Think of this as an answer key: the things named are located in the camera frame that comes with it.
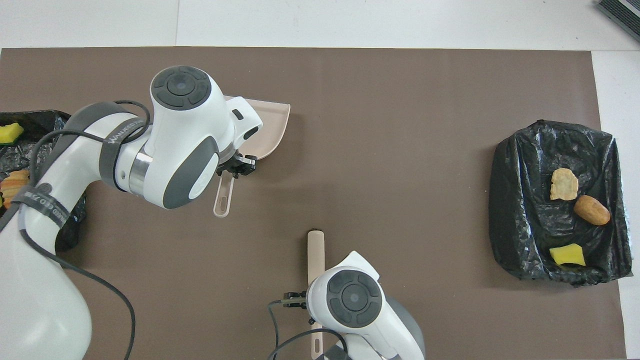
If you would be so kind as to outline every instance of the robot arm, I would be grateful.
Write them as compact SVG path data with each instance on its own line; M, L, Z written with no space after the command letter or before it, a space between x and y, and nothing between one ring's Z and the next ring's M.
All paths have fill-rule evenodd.
M323 326L346 333L352 360L424 360L420 328L400 303L385 296L379 278L373 266L353 251L311 283L307 309ZM342 359L335 347L328 353L332 352L335 359Z
M30 206L44 201L55 209L13 204L0 220L0 284L10 290L0 297L0 359L78 360L91 339L82 295L59 264L27 245L20 229L54 253L61 213L96 180L170 209L198 197L218 169L247 174L255 166L237 152L262 127L244 99L225 101L211 77L193 67L163 70L150 92L154 123L130 142L127 136L145 121L119 104L101 102L74 114L65 130L103 141L61 136L37 184L23 193Z

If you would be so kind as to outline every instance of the black plastic bag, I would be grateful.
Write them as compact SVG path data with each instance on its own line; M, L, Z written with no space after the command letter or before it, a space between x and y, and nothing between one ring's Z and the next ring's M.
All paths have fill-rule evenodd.
M8 177L12 171L28 168L31 151L38 140L51 131L62 129L69 117L69 114L56 110L0 113L0 126L17 122L24 128L15 144L0 146L0 181ZM44 144L38 151L38 168L53 149L56 139ZM85 204L86 195L83 194L56 237L56 252L66 251L77 245L79 223L86 216ZM1 207L0 211L4 213L4 207Z
M551 175L569 168L578 197L589 195L611 221L592 225L573 212L576 200L550 200ZM586 126L539 120L498 144L489 196L489 235L495 260L520 279L574 286L627 276L631 252L622 202L620 163L610 134ZM557 265L549 249L576 243L586 266Z

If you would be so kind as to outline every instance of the gray circular joint cap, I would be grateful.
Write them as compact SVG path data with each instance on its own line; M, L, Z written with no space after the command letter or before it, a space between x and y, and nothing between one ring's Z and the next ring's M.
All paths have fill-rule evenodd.
M191 66L162 70L152 81L151 95L165 108L190 110L205 102L211 94L211 82L205 72Z
M356 270L342 270L329 280L326 300L329 311L342 325L365 327L380 314L382 294L378 283Z

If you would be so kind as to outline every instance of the yellow sponge piece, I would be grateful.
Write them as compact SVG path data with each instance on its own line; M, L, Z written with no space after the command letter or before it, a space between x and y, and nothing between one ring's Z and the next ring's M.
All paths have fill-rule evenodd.
M22 126L17 122L7 126L0 126L0 145L13 145L23 131Z
M582 247L578 244L569 244L563 247L555 247L549 249L551 257L558 265L564 263L579 264L586 266L584 263L584 254L582 253Z

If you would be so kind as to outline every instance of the brown mat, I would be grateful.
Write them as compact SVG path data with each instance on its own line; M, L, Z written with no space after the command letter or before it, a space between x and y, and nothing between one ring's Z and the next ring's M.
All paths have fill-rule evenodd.
M498 142L538 119L600 127L589 53L3 49L0 109L150 106L150 80L176 64L206 70L225 94L287 102L291 117L276 151L236 182L226 219L212 214L215 186L175 211L90 186L83 242L65 257L130 297L133 359L264 359L266 304L306 288L311 228L325 231L328 266L355 249L378 269L422 327L429 359L625 357L617 283L519 281L488 239ZM86 358L121 358L124 306L72 278L93 315ZM300 309L276 315L283 338L308 329ZM307 354L305 340L282 359Z

